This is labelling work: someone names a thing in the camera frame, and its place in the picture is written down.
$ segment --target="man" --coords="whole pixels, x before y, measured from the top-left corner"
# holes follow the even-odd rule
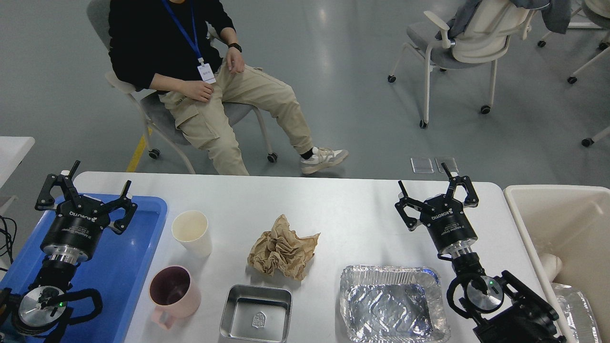
[[[208,22],[227,43],[224,60],[207,41]],[[176,127],[207,150],[223,175],[248,175],[222,102],[269,111],[311,174],[341,163],[347,150],[313,145],[292,88],[245,65],[235,27],[219,0],[112,0],[110,59],[122,81],[161,91]]]

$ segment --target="aluminum foil tray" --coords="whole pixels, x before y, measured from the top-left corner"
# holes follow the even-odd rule
[[[551,285],[576,342],[601,343],[600,330],[584,294],[565,284],[551,283]]]
[[[349,265],[341,274],[340,310],[353,342],[446,342],[438,274],[430,268]]]
[[[292,295],[281,288],[235,285],[220,321],[227,338],[283,343],[288,336]]]

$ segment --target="white sneaker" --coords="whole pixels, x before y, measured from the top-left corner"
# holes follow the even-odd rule
[[[314,155],[309,159],[301,158],[301,172],[305,175],[313,174],[320,169],[333,167],[350,154],[347,150],[330,150],[328,148],[313,148]]]

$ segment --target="gray chair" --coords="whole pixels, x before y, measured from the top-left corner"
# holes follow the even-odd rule
[[[508,51],[511,35],[519,34],[522,40],[527,37],[534,12],[534,10],[517,8],[509,0],[483,0],[466,30],[452,40],[447,35],[449,26],[430,11],[424,12],[430,20],[429,22],[412,24],[407,27],[407,35],[413,43],[403,44],[387,80],[390,83],[396,81],[394,72],[407,48],[424,63],[425,99],[420,128],[428,127],[430,72],[434,68],[440,68],[441,71],[457,70],[491,62],[489,103],[481,107],[481,113],[487,114],[491,111],[498,59]],[[442,34],[442,40],[434,38],[438,31]]]
[[[587,16],[587,18],[589,20],[591,20],[592,23],[596,24],[597,26],[601,27],[602,29],[606,29],[606,30],[610,29],[610,0],[583,0],[581,7],[578,7],[574,12],[572,12],[572,17],[574,17],[581,10],[584,12],[584,14]],[[543,48],[547,44],[546,39],[551,33],[552,32],[549,32],[549,33],[545,34],[544,36],[542,36],[542,38],[538,42],[538,46]],[[608,46],[610,46],[610,31],[608,31],[608,33],[601,40],[601,42],[598,46],[598,48],[599,48],[599,50],[601,50],[601,52],[599,54],[597,54],[597,56],[590,59],[590,61],[585,63],[582,67],[578,68],[575,72],[573,72],[567,80],[568,83],[569,84],[576,83],[576,81],[578,81],[578,78],[576,78],[576,75],[578,75],[578,73],[583,71],[593,62],[595,62],[598,59],[601,59],[604,55],[606,55],[608,53],[608,51],[610,51],[610,49],[608,49]]]
[[[87,16],[91,25],[93,26],[95,32],[98,34],[99,38],[102,40],[106,49],[110,49],[110,34],[109,34],[109,23],[108,23],[108,15],[110,12],[110,0],[91,0],[89,5],[87,6]],[[210,41],[213,41],[213,35],[215,32],[210,30],[212,35],[208,37]],[[138,112],[140,114],[140,118],[143,123],[144,129],[144,140],[146,143],[146,149],[148,150],[148,156],[153,159],[157,159],[160,155],[160,151],[158,149],[151,148],[149,142],[150,130],[158,133],[164,141],[166,141],[177,153],[180,155],[184,164],[188,168],[188,172],[191,174],[195,174],[195,169],[193,169],[193,165],[191,164],[188,157],[184,154],[184,152],[178,147],[178,145],[190,145],[190,143],[184,138],[182,131],[176,129],[174,125],[174,118],[171,115],[170,111],[168,111],[163,103],[159,100],[159,95],[157,92],[153,92],[142,100],[137,101],[134,97],[134,93],[137,90],[136,87],[127,82],[123,82],[117,78],[114,71],[109,71],[105,75],[108,83],[120,90],[123,94],[127,96],[127,98],[136,106]],[[254,111],[256,117],[259,121],[260,130],[262,132],[265,146],[267,147],[267,159],[269,162],[276,162],[278,159],[278,155],[273,152],[271,147],[271,142],[269,141],[267,135],[267,129],[265,127],[265,122],[260,114],[260,110],[253,105],[250,104],[239,104],[239,103],[223,103],[224,112],[229,119],[229,125],[232,127],[238,123],[241,119],[246,117],[250,111]]]

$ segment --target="foil container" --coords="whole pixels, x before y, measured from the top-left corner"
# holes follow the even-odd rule
[[[439,276],[430,268],[349,265],[341,274],[339,305],[353,342],[449,339]]]
[[[565,284],[551,283],[570,331],[578,343],[601,343],[600,330],[584,294]]]

